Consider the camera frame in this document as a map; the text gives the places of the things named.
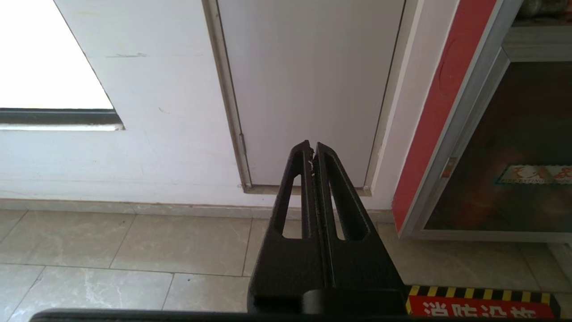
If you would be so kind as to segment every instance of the red stripe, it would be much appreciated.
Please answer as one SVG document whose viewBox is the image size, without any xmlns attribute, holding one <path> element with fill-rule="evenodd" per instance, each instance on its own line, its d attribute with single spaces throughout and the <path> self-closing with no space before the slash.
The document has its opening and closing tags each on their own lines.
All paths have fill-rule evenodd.
<svg viewBox="0 0 572 322">
<path fill-rule="evenodd" d="M 398 231 L 429 165 L 496 0 L 460 0 L 393 200 Z"/>
</svg>

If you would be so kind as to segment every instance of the tiled floor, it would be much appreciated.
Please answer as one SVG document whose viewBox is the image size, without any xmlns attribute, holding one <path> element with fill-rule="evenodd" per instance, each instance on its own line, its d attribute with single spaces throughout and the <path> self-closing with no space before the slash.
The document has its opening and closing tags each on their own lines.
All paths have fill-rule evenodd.
<svg viewBox="0 0 572 322">
<path fill-rule="evenodd" d="M 46 308 L 244 311 L 268 220 L 0 210 L 0 322 Z M 543 244 L 380 236 L 406 284 L 556 292 L 572 285 Z M 284 235 L 300 237 L 300 222 Z"/>
</svg>

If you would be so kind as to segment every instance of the window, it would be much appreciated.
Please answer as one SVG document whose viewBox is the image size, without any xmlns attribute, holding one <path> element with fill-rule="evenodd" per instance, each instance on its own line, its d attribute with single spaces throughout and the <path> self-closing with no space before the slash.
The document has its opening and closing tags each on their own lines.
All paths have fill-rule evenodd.
<svg viewBox="0 0 572 322">
<path fill-rule="evenodd" d="M 1 129 L 122 128 L 53 0 L 0 1 L 0 43 Z"/>
</svg>

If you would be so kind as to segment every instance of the metal door frame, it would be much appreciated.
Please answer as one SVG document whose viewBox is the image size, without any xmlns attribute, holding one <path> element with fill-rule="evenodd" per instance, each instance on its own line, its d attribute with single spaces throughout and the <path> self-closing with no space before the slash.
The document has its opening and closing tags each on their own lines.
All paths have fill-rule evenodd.
<svg viewBox="0 0 572 322">
<path fill-rule="evenodd" d="M 227 113 L 228 127 L 231 132 L 232 146 L 235 151 L 236 165 L 239 169 L 240 182 L 244 192 L 252 189 L 252 179 L 248 168 L 244 135 L 240 127 L 239 109 L 236 105 L 235 88 L 232 83 L 231 66 L 228 62 L 227 46 L 224 42 L 223 25 L 220 19 L 217 0 L 202 0 L 205 11 L 206 26 L 209 30 L 214 62 L 219 74 L 220 89 L 223 94 L 224 107 Z"/>
<path fill-rule="evenodd" d="M 481 117 L 511 62 L 572 61 L 572 26 L 511 27 L 522 1 L 499 1 L 490 32 L 480 54 L 474 59 L 474 72 L 467 73 L 427 167 L 416 198 L 399 232 L 400 238 L 453 239 L 474 241 L 568 242 L 572 233 L 530 231 L 475 231 L 424 229 Z"/>
</svg>

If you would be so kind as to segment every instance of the white door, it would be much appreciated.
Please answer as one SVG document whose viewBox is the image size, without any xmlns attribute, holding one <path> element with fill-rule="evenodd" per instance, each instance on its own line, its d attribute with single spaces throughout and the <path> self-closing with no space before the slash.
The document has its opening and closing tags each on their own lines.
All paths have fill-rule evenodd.
<svg viewBox="0 0 572 322">
<path fill-rule="evenodd" d="M 219 0 L 253 185 L 280 184 L 289 150 L 309 139 L 364 186 L 402 10 L 403 0 Z"/>
</svg>

